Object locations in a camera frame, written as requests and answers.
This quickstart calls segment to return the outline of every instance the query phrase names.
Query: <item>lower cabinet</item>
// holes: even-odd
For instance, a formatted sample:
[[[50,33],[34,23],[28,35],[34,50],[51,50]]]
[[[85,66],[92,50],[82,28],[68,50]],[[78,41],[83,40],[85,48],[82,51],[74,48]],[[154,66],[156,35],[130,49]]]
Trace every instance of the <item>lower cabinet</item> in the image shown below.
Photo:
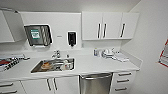
[[[129,94],[136,71],[113,73],[110,94]]]
[[[27,94],[79,94],[79,77],[21,81]]]
[[[21,81],[27,94],[54,94],[51,79]]]
[[[0,83],[0,94],[26,94],[20,81]]]

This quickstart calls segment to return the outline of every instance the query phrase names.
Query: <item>bottle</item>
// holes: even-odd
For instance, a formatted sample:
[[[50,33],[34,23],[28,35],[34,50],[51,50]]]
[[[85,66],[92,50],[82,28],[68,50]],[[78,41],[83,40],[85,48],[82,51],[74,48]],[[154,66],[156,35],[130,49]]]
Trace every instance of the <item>bottle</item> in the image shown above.
[[[97,56],[97,48],[94,49],[94,56]]]

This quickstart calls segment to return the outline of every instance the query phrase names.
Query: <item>dishwasher handle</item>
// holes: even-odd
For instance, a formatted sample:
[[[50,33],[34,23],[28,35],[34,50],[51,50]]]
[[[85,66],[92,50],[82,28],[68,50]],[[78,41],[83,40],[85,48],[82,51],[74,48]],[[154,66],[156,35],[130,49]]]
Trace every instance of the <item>dishwasher handle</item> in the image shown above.
[[[82,75],[80,75],[80,77],[81,77],[82,79],[86,79],[86,80],[94,80],[94,79],[108,78],[108,77],[111,77],[111,76],[112,76],[112,74],[109,74],[109,75],[107,75],[107,76],[102,76],[102,77],[91,78],[91,77],[83,77]]]

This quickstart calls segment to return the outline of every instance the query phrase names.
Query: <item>black soap dispenser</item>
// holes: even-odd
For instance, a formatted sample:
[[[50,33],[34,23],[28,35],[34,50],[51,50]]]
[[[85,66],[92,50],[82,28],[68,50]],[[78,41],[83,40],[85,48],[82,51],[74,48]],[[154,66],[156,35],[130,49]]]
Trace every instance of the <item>black soap dispenser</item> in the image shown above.
[[[76,32],[74,31],[68,31],[68,42],[71,47],[76,45]]]

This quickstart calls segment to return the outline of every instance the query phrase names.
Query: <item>paper towel dispenser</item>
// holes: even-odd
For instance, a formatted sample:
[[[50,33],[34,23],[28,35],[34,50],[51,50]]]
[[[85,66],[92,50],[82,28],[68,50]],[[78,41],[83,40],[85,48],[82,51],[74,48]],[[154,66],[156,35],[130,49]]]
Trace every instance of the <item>paper towel dispenser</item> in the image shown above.
[[[48,25],[24,26],[30,46],[44,45],[52,43],[50,28]]]

